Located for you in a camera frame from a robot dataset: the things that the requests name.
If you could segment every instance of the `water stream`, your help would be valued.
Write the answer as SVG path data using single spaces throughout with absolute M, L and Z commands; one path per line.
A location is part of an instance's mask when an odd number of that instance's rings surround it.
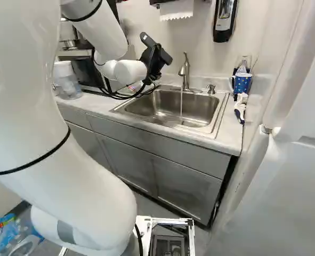
M 181 86 L 181 104 L 180 104 L 180 122 L 181 124 L 183 123 L 183 118 L 182 118 L 182 103 L 183 101 L 183 86 Z

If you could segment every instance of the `soap dispenser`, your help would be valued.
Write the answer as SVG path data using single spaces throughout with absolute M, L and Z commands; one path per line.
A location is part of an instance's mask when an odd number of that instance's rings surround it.
M 228 42 L 236 19 L 238 0 L 216 0 L 213 22 L 213 41 Z

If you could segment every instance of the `sink basin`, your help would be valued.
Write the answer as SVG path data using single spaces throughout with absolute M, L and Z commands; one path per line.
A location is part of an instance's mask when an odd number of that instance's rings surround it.
M 208 125 L 219 99 L 207 95 L 183 93 L 182 118 L 180 115 L 181 93 L 179 91 L 155 90 L 133 101 L 125 107 L 125 111 L 150 117 L 157 124 L 175 123 L 189 127 L 204 127 Z
M 181 116 L 181 92 L 171 86 L 161 86 L 160 89 L 129 100 L 112 111 L 149 123 L 212 133 L 226 99 L 225 95 L 222 92 L 215 95 L 183 92 Z

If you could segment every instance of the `gray countertop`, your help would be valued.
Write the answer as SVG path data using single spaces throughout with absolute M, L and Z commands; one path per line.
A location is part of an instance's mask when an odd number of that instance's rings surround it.
M 87 114 L 99 116 L 111 121 L 161 134 L 166 137 L 178 139 L 208 149 L 217 150 L 229 155 L 239 156 L 241 152 L 243 126 L 238 123 L 238 120 L 234 115 L 233 109 L 235 103 L 232 95 L 229 96 L 216 138 L 213 138 L 210 134 L 180 131 L 174 128 L 144 122 L 120 113 L 111 112 L 113 108 L 122 104 L 124 102 L 123 100 L 116 100 L 90 93 L 84 93 L 81 98 L 75 100 L 63 100 L 59 97 L 55 97 L 55 100 L 60 105 L 76 108 Z

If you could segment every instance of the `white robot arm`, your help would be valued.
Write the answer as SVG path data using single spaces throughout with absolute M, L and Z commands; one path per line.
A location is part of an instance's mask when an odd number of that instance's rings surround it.
M 106 0 L 61 7 L 104 62 L 126 52 Z M 60 11 L 58 0 L 0 1 L 0 182 L 33 205 L 32 221 L 46 238 L 86 255 L 132 255 L 133 193 L 81 149 L 52 96 Z M 115 65 L 120 81 L 132 67 L 126 63 Z
M 146 33 L 141 33 L 141 40 L 148 47 L 145 55 L 149 56 L 117 61 L 127 51 L 127 40 L 106 0 L 61 0 L 61 11 L 95 47 L 94 64 L 110 80 L 123 85 L 138 81 L 151 84 L 159 78 L 163 65 L 172 62 L 169 54 Z

